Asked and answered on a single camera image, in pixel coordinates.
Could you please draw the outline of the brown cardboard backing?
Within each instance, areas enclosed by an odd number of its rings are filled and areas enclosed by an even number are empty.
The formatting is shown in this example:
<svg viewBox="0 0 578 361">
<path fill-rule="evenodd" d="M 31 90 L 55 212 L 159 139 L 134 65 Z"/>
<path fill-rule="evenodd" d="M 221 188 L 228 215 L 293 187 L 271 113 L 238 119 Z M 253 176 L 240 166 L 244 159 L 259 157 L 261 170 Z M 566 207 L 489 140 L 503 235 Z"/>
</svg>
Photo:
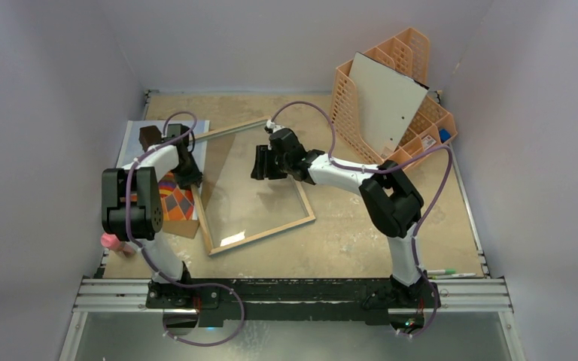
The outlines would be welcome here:
<svg viewBox="0 0 578 361">
<path fill-rule="evenodd" d="M 184 238 L 195 238 L 198 229 L 198 220 L 166 220 L 163 223 L 165 233 Z"/>
</svg>

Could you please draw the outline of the hot air balloon photo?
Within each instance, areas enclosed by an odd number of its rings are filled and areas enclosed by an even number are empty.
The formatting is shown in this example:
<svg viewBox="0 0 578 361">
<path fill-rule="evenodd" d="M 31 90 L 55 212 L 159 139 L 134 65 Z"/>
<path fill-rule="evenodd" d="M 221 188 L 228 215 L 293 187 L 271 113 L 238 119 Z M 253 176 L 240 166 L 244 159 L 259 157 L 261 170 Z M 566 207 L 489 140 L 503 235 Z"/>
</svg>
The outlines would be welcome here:
<svg viewBox="0 0 578 361">
<path fill-rule="evenodd" d="M 142 158 L 137 169 L 152 167 L 156 172 L 163 219 L 165 221 L 196 220 L 197 215 L 192 192 L 181 190 L 171 173 L 171 170 L 178 165 L 178 152 L 175 145 L 171 144 L 162 150 L 157 149 L 157 146 L 168 141 L 166 136 L 162 134 L 163 127 L 176 123 L 184 124 L 192 129 L 196 143 L 193 146 L 189 145 L 187 149 L 193 154 L 199 170 L 202 171 L 205 165 L 207 146 L 204 141 L 200 140 L 200 136 L 209 131 L 210 122 L 208 120 L 172 120 L 169 123 L 164 120 L 130 120 L 126 125 L 116 166 L 128 170 L 138 158 Z M 152 127 L 156 128 L 157 144 L 150 145 L 147 150 L 144 150 L 139 140 L 140 130 Z"/>
</svg>

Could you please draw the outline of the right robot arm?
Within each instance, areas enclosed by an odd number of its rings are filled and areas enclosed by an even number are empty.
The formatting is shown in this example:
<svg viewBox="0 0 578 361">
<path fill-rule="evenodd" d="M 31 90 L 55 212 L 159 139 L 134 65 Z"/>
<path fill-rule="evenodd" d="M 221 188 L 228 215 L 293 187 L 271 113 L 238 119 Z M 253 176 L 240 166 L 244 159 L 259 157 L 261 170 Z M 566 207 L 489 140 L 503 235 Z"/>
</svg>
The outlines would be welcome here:
<svg viewBox="0 0 578 361">
<path fill-rule="evenodd" d="M 251 178 L 261 181 L 292 177 L 298 182 L 325 185 L 360 196 L 375 228 L 388 241 L 394 300 L 410 306 L 421 298 L 424 270 L 414 231 L 421 220 L 424 200 L 393 161 L 364 165 L 306 150 L 293 130 L 265 127 L 268 144 L 256 147 Z"/>
</svg>

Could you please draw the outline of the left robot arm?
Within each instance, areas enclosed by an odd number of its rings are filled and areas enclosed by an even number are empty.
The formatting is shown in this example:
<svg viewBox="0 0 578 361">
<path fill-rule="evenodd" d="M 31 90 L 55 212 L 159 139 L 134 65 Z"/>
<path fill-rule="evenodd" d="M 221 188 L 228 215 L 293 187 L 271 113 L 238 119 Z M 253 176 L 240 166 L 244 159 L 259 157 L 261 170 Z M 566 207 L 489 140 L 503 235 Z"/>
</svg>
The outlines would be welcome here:
<svg viewBox="0 0 578 361">
<path fill-rule="evenodd" d="M 148 301 L 188 306 L 196 297 L 189 270 L 162 237 L 164 210 L 159 182 L 172 174 L 182 190 L 202 183 L 191 150 L 193 130 L 185 125 L 167 125 L 144 153 L 121 168 L 102 173 L 102 227 L 105 233 L 131 244 L 151 270 Z"/>
</svg>

